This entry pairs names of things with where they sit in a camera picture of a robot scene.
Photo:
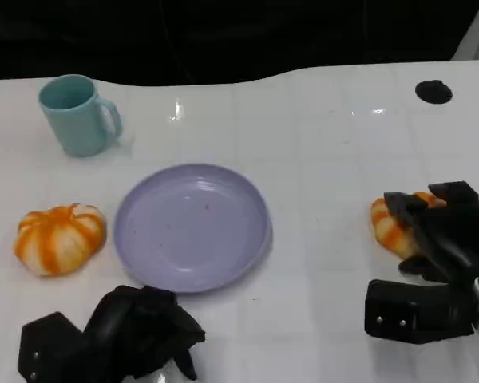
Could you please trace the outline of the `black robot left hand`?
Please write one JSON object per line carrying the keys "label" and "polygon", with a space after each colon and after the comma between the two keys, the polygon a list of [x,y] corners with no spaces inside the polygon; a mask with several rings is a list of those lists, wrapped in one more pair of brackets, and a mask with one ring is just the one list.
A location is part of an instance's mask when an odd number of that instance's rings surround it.
{"label": "black robot left hand", "polygon": [[116,287],[99,301],[84,335],[102,382],[145,377],[170,361],[187,379],[197,379],[190,349],[205,341],[205,332],[171,291]]}

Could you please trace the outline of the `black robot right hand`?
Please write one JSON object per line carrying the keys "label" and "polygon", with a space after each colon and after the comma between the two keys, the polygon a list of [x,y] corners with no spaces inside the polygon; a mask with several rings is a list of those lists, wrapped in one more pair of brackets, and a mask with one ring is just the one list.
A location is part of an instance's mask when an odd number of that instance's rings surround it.
{"label": "black robot right hand", "polygon": [[433,207],[416,195],[384,194],[389,213],[410,230],[416,245],[416,254],[399,263],[399,272],[471,288],[479,279],[479,195],[464,180],[428,189],[445,203]]}

